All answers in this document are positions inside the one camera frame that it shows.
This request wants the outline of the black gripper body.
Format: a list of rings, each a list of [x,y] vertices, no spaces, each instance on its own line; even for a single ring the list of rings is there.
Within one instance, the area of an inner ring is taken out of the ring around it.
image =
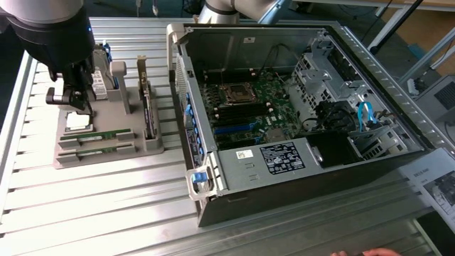
[[[50,78],[92,82],[94,39],[85,8],[66,21],[37,24],[13,18],[13,31],[29,55],[48,67]]]

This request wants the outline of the person's hand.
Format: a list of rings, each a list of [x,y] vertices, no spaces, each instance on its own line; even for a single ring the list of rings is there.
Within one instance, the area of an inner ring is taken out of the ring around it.
[[[332,252],[330,256],[348,256],[349,254],[345,251]],[[361,256],[401,256],[397,252],[387,248],[375,248],[367,251],[363,251],[357,255]]]

